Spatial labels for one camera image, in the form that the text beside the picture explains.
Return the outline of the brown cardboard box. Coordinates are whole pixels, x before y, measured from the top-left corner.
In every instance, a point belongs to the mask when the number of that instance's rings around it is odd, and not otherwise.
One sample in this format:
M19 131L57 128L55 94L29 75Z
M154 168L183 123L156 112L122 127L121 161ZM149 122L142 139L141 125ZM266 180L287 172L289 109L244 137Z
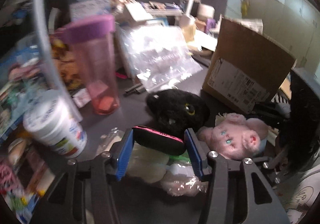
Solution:
M296 63L268 36L223 18L202 89L232 110L249 114L270 101Z

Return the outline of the pink plush pig toy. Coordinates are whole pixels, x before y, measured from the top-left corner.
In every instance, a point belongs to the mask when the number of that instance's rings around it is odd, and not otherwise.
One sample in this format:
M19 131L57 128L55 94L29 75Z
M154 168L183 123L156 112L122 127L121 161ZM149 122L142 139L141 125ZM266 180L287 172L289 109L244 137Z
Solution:
M268 135L268 126L258 118L227 113L213 128L202 127L199 140L228 160L243 160L261 153Z

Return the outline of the white supplement jar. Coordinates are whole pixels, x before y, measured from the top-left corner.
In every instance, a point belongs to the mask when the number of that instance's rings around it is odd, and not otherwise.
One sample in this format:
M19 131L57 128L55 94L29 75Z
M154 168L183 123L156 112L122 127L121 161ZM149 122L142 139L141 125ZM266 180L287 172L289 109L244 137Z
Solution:
M44 91L31 103L23 126L37 142L67 158L79 156L87 144L86 132L54 89Z

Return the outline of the plastic bagged pink soft item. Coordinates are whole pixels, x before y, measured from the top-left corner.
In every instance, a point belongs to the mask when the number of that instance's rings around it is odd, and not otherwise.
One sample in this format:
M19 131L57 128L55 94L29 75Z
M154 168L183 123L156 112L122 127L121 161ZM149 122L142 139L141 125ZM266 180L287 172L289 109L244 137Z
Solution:
M208 182L201 182L190 164L180 162L169 166L160 184L164 191L175 197L193 197L198 193L206 193L208 188Z

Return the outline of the clear plastic zip bag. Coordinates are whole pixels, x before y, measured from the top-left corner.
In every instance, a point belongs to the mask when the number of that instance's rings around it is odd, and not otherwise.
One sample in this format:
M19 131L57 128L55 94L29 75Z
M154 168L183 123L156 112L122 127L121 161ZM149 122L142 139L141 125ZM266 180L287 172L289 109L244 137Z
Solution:
M200 72L182 30L176 26L117 26L117 39L130 76L147 92L171 87Z

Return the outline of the black pink zip pouch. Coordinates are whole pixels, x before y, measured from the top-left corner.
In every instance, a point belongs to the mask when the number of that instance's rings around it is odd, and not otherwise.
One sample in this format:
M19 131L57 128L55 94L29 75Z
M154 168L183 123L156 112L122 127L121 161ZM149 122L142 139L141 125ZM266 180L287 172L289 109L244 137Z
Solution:
M172 156L182 155L186 151L184 141L177 137L140 125L132 130L134 140L143 147Z

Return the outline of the pink tumbler purple lid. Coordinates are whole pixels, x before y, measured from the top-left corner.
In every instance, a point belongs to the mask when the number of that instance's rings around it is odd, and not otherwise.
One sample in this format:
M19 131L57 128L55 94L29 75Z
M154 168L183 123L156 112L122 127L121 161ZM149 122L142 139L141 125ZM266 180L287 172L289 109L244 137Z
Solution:
M55 36L74 53L80 79L100 115L109 115L120 106L113 46L115 31L111 14L77 20L55 31Z

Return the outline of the black plush cat toy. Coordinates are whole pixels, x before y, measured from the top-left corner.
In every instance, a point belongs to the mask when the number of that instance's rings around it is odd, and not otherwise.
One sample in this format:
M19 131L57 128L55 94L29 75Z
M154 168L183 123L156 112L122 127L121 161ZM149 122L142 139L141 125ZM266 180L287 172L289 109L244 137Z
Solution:
M183 138L188 128L196 132L210 117L210 108L202 98L180 89L149 93L146 106L163 131L178 138Z

